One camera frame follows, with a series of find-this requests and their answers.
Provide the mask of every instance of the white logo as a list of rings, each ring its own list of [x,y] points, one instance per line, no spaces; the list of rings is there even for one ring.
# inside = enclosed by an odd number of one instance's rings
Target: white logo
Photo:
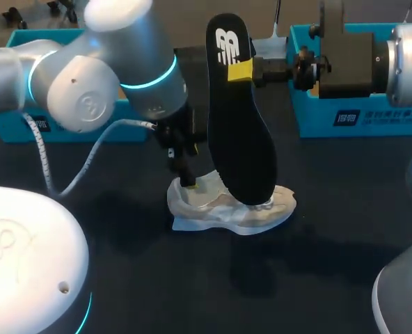
[[[26,280],[22,266],[34,238],[21,223],[0,219],[0,308]]]
[[[223,29],[215,30],[217,47],[222,51],[219,52],[219,63],[230,65],[240,63],[235,57],[240,55],[239,39],[234,31],[224,31]]]
[[[79,115],[84,122],[100,118],[106,111],[106,104],[97,92],[84,93],[77,102]]]

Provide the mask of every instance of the metal motor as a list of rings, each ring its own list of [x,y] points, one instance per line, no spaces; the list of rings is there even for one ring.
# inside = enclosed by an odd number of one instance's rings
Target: metal motor
[[[392,106],[412,106],[412,24],[396,26],[388,41],[387,96]]]

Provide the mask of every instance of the screw hole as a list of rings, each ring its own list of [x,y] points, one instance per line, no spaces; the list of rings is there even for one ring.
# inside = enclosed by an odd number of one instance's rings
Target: screw hole
[[[68,292],[70,292],[70,287],[68,286],[67,282],[60,282],[58,284],[58,289],[62,294],[67,294]]]

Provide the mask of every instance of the new balance logo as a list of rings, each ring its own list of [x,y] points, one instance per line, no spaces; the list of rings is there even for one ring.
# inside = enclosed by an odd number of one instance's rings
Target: new balance logo
[[[215,30],[217,47],[219,52],[219,63],[230,65],[240,63],[235,57],[240,55],[239,39],[234,31],[224,31],[223,29]]]

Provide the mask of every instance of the cable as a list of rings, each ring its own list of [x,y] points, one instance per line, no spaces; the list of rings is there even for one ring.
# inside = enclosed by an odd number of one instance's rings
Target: cable
[[[410,14],[411,9],[412,9],[412,0],[410,0],[409,9],[407,10],[407,14],[406,14],[406,17],[404,18],[404,22],[402,22],[402,23],[407,23],[407,19],[409,18],[409,14]]]
[[[102,141],[109,135],[109,133],[118,125],[130,125],[133,127],[144,127],[149,130],[155,130],[156,125],[151,123],[151,122],[144,122],[141,120],[117,120],[113,123],[111,123],[105,130],[102,132],[101,136],[96,140],[95,144],[93,145],[90,153],[88,154],[87,160],[82,166],[81,170],[77,175],[74,177],[74,179],[71,181],[71,183],[65,188],[62,192],[58,192],[53,185],[52,181],[52,172],[50,170],[49,162],[48,162],[48,157],[47,157],[47,152],[45,149],[45,143],[44,140],[42,139],[42,134],[40,134],[40,130],[38,126],[36,125],[35,121],[33,118],[27,114],[27,113],[22,113],[22,116],[24,117],[25,121],[31,128],[31,131],[33,132],[34,139],[36,141],[36,144],[38,145],[39,149],[39,156],[40,156],[40,163],[42,164],[42,173],[44,175],[45,179],[45,184],[47,185],[47,190],[48,193],[51,197],[53,198],[64,198],[66,195],[68,195],[76,186],[76,184],[79,182],[79,180],[86,174],[88,167],[90,167],[90,164],[93,160],[93,157],[95,156],[96,152],[101,146]]]
[[[282,4],[282,0],[277,0],[276,16],[274,17],[274,29],[273,29],[272,38],[278,37],[277,36],[277,25],[278,25],[278,19],[280,17],[280,5],[281,4]]]

